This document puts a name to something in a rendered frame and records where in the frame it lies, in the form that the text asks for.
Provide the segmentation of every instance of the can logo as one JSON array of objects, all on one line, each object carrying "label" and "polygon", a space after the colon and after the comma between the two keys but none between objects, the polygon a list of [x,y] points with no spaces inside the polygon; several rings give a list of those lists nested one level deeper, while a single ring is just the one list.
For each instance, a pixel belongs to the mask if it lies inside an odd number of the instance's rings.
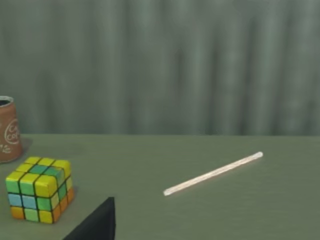
[{"label": "can logo", "polygon": [[18,144],[20,141],[20,132],[18,128],[18,120],[13,119],[6,127],[4,139],[9,144]]}]

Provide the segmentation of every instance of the yellow square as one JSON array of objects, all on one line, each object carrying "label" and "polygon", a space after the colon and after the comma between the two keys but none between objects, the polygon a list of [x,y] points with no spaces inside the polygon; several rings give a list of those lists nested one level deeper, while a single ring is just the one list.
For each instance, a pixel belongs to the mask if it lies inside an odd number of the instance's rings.
[{"label": "yellow square", "polygon": [[37,164],[37,162],[41,159],[38,156],[30,156],[27,160],[24,161],[25,164]]},{"label": "yellow square", "polygon": [[39,174],[27,173],[20,179],[20,183],[33,184],[38,177]]},{"label": "yellow square", "polygon": [[57,191],[57,180],[54,176],[41,175],[34,183],[38,197],[49,198]]},{"label": "yellow square", "polygon": [[56,160],[52,166],[58,167],[58,168],[63,168],[64,170],[64,177],[67,178],[71,174],[71,164],[69,161],[66,160]]},{"label": "yellow square", "polygon": [[52,218],[52,214],[49,211],[39,211],[39,218],[40,218],[40,222],[41,223],[45,223],[45,224],[52,224],[53,218]]},{"label": "yellow square", "polygon": [[37,164],[38,165],[44,165],[44,166],[50,166],[55,160],[52,158],[44,157],[42,158]]},{"label": "yellow square", "polygon": [[56,192],[55,195],[53,195],[53,197],[51,198],[51,206],[52,209],[56,208],[56,206],[59,204],[59,195]]},{"label": "yellow square", "polygon": [[69,177],[66,181],[66,190],[68,191],[72,187],[72,180],[71,177]]},{"label": "yellow square", "polygon": [[23,172],[23,173],[27,173],[31,168],[33,167],[32,164],[29,163],[23,163],[20,166],[18,166],[16,168],[17,172]]},{"label": "yellow square", "polygon": [[9,176],[6,177],[6,181],[17,182],[24,175],[24,172],[21,171],[13,171]]}]

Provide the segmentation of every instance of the light blue tile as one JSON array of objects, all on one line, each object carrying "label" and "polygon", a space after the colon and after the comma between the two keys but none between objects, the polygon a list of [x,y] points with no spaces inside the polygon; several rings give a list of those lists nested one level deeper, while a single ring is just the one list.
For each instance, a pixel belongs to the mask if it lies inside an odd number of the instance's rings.
[{"label": "light blue tile", "polygon": [[22,195],[23,206],[27,209],[37,209],[36,199],[33,196]]},{"label": "light blue tile", "polygon": [[9,203],[11,206],[17,206],[17,207],[21,207],[22,203],[21,203],[21,197],[18,194],[8,194],[9,197]]}]

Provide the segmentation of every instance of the green tile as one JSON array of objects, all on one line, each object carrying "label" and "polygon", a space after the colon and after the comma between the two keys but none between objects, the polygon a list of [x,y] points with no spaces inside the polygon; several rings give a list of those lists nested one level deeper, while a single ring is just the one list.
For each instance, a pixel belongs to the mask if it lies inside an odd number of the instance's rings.
[{"label": "green tile", "polygon": [[61,184],[65,181],[65,172],[59,167],[51,166],[43,174],[55,177],[58,186],[61,186]]},{"label": "green tile", "polygon": [[39,210],[51,211],[51,203],[49,198],[37,197],[36,205]]},{"label": "green tile", "polygon": [[67,188],[65,183],[59,188],[58,194],[59,194],[60,201],[66,196]]},{"label": "green tile", "polygon": [[20,193],[19,191],[19,183],[17,181],[5,181],[5,186],[6,186],[6,190],[9,193],[15,193],[18,194]]},{"label": "green tile", "polygon": [[20,190],[24,195],[35,195],[34,185],[32,183],[20,182]]},{"label": "green tile", "polygon": [[24,209],[25,219],[29,221],[39,222],[38,211],[34,209]]},{"label": "green tile", "polygon": [[47,166],[34,165],[34,166],[29,170],[29,173],[31,173],[31,174],[42,174],[46,169],[47,169]]}]

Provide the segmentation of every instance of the cube side face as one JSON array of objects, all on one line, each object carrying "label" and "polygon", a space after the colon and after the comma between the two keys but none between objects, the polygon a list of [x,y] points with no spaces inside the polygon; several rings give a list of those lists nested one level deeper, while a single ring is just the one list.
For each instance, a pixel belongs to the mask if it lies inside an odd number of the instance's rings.
[{"label": "cube side face", "polygon": [[53,224],[74,199],[71,164],[29,157],[5,180],[15,219]]}]

